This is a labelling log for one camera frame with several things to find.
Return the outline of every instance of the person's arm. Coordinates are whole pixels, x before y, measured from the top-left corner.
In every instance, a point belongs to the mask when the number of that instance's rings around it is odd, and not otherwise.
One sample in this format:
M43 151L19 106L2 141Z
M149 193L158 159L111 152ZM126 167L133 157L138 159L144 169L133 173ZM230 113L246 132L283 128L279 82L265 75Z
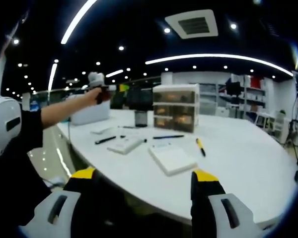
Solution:
M101 88L95 88L82 97L44 107L41 112L43 128L49 128L84 108L96 105L96 97L101 91Z

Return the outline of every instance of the black sleeve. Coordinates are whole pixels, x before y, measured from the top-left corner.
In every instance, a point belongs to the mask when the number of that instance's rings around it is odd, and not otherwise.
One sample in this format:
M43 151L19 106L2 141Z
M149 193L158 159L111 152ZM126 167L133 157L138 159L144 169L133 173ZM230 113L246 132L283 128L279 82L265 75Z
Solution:
M20 138L26 152L43 146L41 111L22 111Z

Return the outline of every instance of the air vent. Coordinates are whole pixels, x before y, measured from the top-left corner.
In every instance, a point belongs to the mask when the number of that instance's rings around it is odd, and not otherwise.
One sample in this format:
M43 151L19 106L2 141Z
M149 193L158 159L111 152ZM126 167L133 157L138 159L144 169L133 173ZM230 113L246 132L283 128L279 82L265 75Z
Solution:
M182 20L179 24L187 35L210 32L205 17Z
M168 16L165 21L182 39L218 36L218 28L212 10L189 11Z

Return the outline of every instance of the recessed spotlight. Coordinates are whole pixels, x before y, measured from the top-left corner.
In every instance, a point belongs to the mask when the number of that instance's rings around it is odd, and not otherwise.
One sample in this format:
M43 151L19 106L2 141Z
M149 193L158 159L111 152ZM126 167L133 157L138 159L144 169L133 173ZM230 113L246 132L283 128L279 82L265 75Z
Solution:
M14 39L14 40L13 40L13 43L14 43L15 45L18 45L19 42L20 42L20 41L19 41L18 39Z

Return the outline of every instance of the ceiling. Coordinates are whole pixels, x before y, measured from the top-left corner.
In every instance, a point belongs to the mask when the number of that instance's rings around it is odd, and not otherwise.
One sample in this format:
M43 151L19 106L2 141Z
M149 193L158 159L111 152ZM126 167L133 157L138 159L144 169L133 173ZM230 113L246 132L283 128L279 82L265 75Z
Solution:
M31 87L37 92L47 90L55 59L59 62L52 89L82 87L87 84L91 71L107 75L120 69L124 72L106 78L107 84L113 79L117 84L160 76L165 68L173 72L199 70L275 75L276 81L290 78L270 66L241 59L192 58L145 64L148 60L189 54L240 55L271 62L289 71L298 69L294 60L294 49L298 49L298 5L295 3L186 0L170 4L162 0L97 0L67 43L62 45L66 29L86 2L37 0L34 3L27 21L15 35L19 44L11 44L6 51L3 95L13 96L12 91L22 94L32 91ZM164 32L169 27L165 21L167 16L202 9L214 12L218 36L181 39L172 28L170 33ZM231 29L232 23L237 29ZM124 46L123 51L118 49L120 46ZM19 63L27 67L18 67ZM78 82L70 86L67 80L75 78Z

